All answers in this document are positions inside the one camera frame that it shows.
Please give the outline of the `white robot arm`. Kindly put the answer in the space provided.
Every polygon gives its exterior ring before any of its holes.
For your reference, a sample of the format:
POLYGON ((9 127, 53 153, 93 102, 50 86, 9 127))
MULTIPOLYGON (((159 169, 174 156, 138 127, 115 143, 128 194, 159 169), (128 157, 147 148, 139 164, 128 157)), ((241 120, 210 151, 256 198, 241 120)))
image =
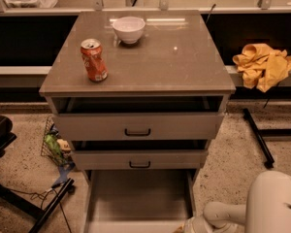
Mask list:
POLYGON ((291 233, 291 176, 261 173, 243 205, 209 202, 200 216, 188 219, 173 233, 291 233))

